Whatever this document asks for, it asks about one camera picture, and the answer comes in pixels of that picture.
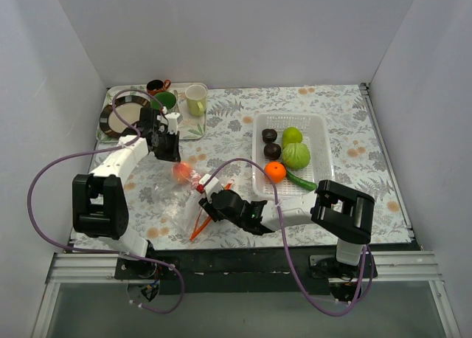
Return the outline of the fake green cabbage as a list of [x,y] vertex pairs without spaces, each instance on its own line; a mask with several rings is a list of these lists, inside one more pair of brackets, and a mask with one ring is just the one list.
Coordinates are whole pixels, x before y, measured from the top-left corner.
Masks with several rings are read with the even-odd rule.
[[301,142],[287,144],[282,151],[282,163],[293,170],[306,168],[310,163],[308,146]]

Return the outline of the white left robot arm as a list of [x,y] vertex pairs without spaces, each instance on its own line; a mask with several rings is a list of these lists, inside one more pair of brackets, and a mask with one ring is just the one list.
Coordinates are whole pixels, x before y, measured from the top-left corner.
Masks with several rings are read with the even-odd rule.
[[158,160],[180,162],[178,124],[182,116],[144,107],[136,125],[126,128],[117,149],[88,175],[72,182],[73,228],[98,238],[115,251],[136,255],[131,269],[142,279],[156,273],[156,259],[147,254],[150,243],[128,226],[124,183],[149,153]]

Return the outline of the clear zip top bag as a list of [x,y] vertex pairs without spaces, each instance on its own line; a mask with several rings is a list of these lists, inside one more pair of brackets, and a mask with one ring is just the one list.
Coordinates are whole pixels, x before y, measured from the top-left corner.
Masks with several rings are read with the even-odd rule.
[[[192,188],[189,182],[179,184],[174,180],[171,174],[174,164],[159,176],[154,187],[153,200],[162,211],[163,217],[173,223],[184,238],[194,241],[212,219],[198,204],[203,196],[196,188]],[[196,172],[201,177],[206,174]]]

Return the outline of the fake red apple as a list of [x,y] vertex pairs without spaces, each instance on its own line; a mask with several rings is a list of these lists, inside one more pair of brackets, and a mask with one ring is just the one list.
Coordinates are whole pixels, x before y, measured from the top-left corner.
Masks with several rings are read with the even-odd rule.
[[201,179],[201,176],[195,170],[190,171],[189,182],[192,188],[197,188],[197,186],[199,186],[200,179]]

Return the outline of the fake green lime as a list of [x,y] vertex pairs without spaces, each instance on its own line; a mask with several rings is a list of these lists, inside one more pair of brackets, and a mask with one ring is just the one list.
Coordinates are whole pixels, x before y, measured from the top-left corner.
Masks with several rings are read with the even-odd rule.
[[286,128],[282,133],[282,147],[285,148],[291,143],[301,143],[303,140],[302,132],[295,127]]

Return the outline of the fake dark purple plum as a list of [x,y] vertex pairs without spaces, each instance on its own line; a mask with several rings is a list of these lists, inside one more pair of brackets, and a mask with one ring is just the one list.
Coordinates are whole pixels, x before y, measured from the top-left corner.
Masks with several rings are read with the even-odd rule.
[[262,136],[262,139],[263,139],[264,143],[269,144],[269,143],[273,143],[277,140],[278,134],[274,129],[266,128],[266,129],[262,130],[261,136]]

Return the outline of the fake orange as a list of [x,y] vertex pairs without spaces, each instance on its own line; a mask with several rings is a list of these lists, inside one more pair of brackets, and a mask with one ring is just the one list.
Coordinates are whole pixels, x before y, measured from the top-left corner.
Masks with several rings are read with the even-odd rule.
[[267,182],[272,181],[275,184],[280,183],[286,177],[287,171],[285,166],[280,162],[269,162],[265,168],[265,179]]

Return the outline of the fake red peach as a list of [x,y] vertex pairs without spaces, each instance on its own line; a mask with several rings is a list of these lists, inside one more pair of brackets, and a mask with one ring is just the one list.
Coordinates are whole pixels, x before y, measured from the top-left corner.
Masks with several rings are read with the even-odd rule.
[[186,184],[191,181],[193,168],[186,162],[175,163],[171,174],[174,180],[179,184]]

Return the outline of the fake green cucumber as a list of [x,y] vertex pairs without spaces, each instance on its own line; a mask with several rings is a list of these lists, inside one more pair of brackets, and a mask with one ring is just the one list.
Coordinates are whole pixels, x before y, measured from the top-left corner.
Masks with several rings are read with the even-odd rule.
[[286,179],[290,181],[291,183],[295,184],[297,187],[300,187],[304,190],[307,191],[315,191],[318,187],[318,185],[314,182],[309,182],[307,180],[304,180],[298,176],[295,176],[288,170],[286,171]]

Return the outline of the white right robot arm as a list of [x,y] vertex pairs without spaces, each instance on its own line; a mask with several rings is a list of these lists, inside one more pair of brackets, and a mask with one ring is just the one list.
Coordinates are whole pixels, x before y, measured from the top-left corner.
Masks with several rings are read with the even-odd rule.
[[203,195],[199,205],[212,220],[227,220],[252,235],[319,225],[338,238],[333,266],[342,277],[360,269],[362,247],[371,241],[374,198],[337,182],[322,180],[316,190],[298,198],[249,202],[207,174],[197,191]]

